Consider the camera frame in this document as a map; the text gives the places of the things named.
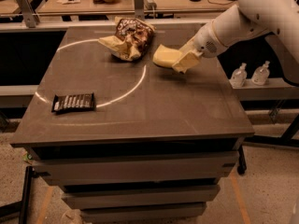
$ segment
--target metal post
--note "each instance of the metal post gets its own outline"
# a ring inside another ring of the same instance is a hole
[[[143,0],[134,0],[135,17],[144,20],[144,2]]]
[[[21,14],[24,17],[24,21],[27,27],[34,28],[39,23],[39,18],[35,14],[28,0],[16,0]]]

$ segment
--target floor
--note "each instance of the floor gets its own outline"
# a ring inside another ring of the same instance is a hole
[[[256,133],[278,136],[297,113],[298,110],[282,110],[275,124],[264,111],[248,115]],[[21,199],[24,171],[30,165],[24,160],[25,151],[9,144],[19,121],[12,119],[8,129],[0,133],[0,206]],[[296,202],[299,205],[299,149],[245,143],[244,151],[247,171],[239,175],[235,167],[228,177],[222,178],[220,193],[207,203],[200,217],[121,224],[291,224]],[[70,210],[60,199],[61,194],[57,187],[48,186],[40,177],[34,178],[27,223],[82,224],[79,210]],[[5,224],[18,222],[18,217],[0,219]]]

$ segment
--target clear water bottle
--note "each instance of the clear water bottle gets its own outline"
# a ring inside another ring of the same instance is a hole
[[[256,85],[262,86],[267,81],[270,71],[268,69],[270,62],[266,61],[262,66],[256,68],[251,78],[252,82]]]
[[[242,87],[247,77],[247,72],[245,70],[246,64],[242,63],[241,66],[234,70],[232,77],[230,79],[233,87]]]

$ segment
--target wooden desk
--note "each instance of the wooden desk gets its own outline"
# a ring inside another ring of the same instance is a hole
[[[15,0],[0,1],[0,15],[19,13],[20,9]]]
[[[12,146],[87,222],[201,215],[254,133],[217,59],[186,75],[152,63],[160,44],[179,48],[200,25],[155,26],[135,63],[97,42],[114,26],[69,28],[14,133]],[[95,111],[50,112],[55,94],[90,91]]]
[[[95,5],[93,0],[81,0],[80,4],[62,5],[57,3],[58,0],[49,0],[37,12],[40,15],[55,14],[84,14],[98,13],[105,15],[113,14],[134,14],[134,0],[118,0],[111,4]],[[227,0],[211,0],[214,3],[226,4],[216,5],[209,4],[207,0],[200,2],[191,2],[189,0],[155,0],[157,12],[161,13],[191,13],[204,11],[224,11],[233,3]]]

